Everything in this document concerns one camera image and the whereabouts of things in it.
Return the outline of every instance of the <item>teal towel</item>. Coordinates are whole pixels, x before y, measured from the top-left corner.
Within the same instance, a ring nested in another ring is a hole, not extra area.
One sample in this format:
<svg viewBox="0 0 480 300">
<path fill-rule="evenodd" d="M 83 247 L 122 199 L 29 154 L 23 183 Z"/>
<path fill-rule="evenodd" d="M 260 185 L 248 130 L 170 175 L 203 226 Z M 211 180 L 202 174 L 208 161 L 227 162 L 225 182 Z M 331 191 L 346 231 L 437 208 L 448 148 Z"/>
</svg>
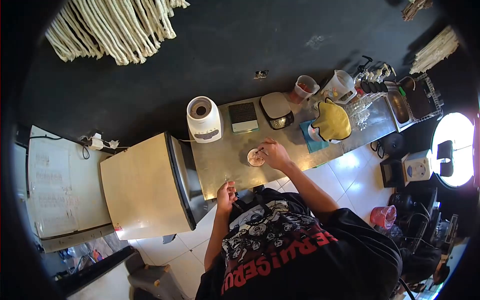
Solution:
<svg viewBox="0 0 480 300">
<path fill-rule="evenodd" d="M 308 135 L 308 126 L 315 120 L 305 121 L 300 123 L 300 129 L 303 133 L 303 138 L 307 143 L 308 153 L 313 153 L 318 150 L 322 150 L 323 148 L 327 148 L 329 146 L 329 142 L 317 142 L 312 140 L 312 138 Z"/>
</svg>

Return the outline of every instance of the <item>macrame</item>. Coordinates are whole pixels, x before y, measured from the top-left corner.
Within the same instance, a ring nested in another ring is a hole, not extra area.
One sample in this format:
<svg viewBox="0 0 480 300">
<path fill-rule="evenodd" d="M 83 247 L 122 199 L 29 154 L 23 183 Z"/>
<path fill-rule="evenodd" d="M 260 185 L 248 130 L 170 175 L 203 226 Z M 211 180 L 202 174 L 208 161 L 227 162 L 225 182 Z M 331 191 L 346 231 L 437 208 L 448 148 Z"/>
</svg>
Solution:
<svg viewBox="0 0 480 300">
<path fill-rule="evenodd" d="M 415 55 L 410 74 L 425 72 L 439 61 L 448 58 L 458 48 L 458 37 L 451 26 L 445 27 Z"/>
<path fill-rule="evenodd" d="M 160 43 L 177 35 L 169 18 L 185 0 L 70 0 L 45 32 L 55 53 L 67 62 L 104 54 L 117 65 L 144 63 Z"/>
<path fill-rule="evenodd" d="M 408 0 L 408 4 L 402 10 L 403 21 L 411 21 L 421 9 L 432 7 L 433 0 Z"/>
</svg>

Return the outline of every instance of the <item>countertop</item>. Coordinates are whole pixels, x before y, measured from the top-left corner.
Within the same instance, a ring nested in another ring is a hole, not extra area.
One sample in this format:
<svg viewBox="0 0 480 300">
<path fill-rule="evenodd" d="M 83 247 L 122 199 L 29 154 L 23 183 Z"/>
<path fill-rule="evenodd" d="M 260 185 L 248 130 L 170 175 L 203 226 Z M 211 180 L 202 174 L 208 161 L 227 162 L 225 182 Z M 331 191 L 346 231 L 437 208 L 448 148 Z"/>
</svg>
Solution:
<svg viewBox="0 0 480 300">
<path fill-rule="evenodd" d="M 318 111 L 312 108 L 312 102 L 303 101 L 300 105 L 289 102 L 295 122 L 284 129 L 273 130 L 258 106 L 259 100 L 260 97 L 255 97 L 219 106 L 224 121 L 222 138 L 206 144 L 192 143 L 195 166 L 205 200 L 216 197 L 216 191 L 225 179 L 235 181 L 237 190 L 242 191 L 285 177 L 282 172 L 267 164 L 255 168 L 247 162 L 248 151 L 256 148 L 267 136 L 281 143 L 301 170 L 307 170 L 395 131 L 393 116 L 386 100 L 379 98 L 369 107 L 367 128 L 359 131 L 356 126 L 352 126 L 351 136 L 344 141 L 330 143 L 329 147 L 309 154 L 299 124 L 318 116 Z M 228 106 L 245 102 L 254 103 L 259 130 L 234 134 L 229 121 Z"/>
<path fill-rule="evenodd" d="M 357 126 L 352 124 L 352 134 L 340 142 L 344 153 L 396 131 L 393 115 L 385 98 L 381 97 L 373 101 L 368 110 L 370 112 L 370 116 L 366 121 L 368 126 L 360 131 Z"/>
</svg>

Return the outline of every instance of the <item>mini fridge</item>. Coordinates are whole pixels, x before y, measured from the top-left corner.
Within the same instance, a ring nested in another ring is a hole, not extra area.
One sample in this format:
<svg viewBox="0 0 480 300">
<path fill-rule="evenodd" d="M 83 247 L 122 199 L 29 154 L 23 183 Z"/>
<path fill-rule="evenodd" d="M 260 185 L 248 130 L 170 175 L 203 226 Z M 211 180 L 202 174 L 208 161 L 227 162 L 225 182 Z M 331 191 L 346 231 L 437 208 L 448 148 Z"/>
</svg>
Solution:
<svg viewBox="0 0 480 300">
<path fill-rule="evenodd" d="M 120 240 L 192 231 L 208 212 L 190 145 L 168 132 L 100 163 L 108 212 Z"/>
</svg>

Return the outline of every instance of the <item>graphic print t-shirt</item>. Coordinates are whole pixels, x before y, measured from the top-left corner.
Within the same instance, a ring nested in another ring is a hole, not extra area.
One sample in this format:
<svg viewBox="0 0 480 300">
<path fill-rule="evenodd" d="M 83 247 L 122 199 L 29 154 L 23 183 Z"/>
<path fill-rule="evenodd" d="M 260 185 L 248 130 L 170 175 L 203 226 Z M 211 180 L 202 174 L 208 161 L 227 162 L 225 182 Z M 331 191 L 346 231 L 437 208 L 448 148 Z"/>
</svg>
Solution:
<svg viewBox="0 0 480 300">
<path fill-rule="evenodd" d="M 196 299 L 388 298 L 402 269 L 388 237 L 347 208 L 321 226 L 298 194 L 281 197 L 230 224 Z"/>
</svg>

